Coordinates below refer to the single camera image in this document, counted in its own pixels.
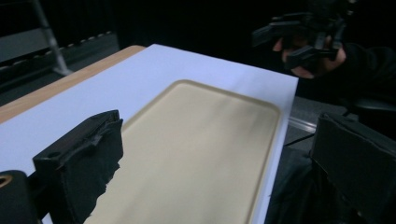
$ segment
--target wooden table edge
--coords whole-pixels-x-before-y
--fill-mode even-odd
[[[145,49],[131,46],[0,107],[0,124]]]

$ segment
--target beige tray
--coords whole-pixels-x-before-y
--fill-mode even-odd
[[[179,81],[125,122],[120,169],[86,223],[248,223],[280,117]]]

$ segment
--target white table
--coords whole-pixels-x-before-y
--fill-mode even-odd
[[[0,125],[0,170],[31,174],[32,158],[91,115],[118,109],[130,119],[175,81],[188,79],[276,105],[280,126],[253,223],[263,223],[288,127],[297,78],[153,45]]]

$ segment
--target table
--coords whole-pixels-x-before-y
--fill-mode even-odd
[[[128,120],[179,80],[271,103],[281,111],[252,223],[263,223],[297,78],[161,45],[122,50],[1,108],[0,170],[34,171],[31,158],[85,118],[119,109]]]

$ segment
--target black fabric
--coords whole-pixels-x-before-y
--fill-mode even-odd
[[[92,116],[33,157],[48,189],[56,223],[83,223],[120,168],[123,155],[118,111]]]
[[[301,79],[300,93],[306,98],[340,104],[339,98],[375,95],[396,104],[396,52],[391,48],[364,47],[345,43],[346,61],[329,74]]]
[[[396,143],[355,120],[325,116],[311,153],[283,148],[265,223],[395,223]]]

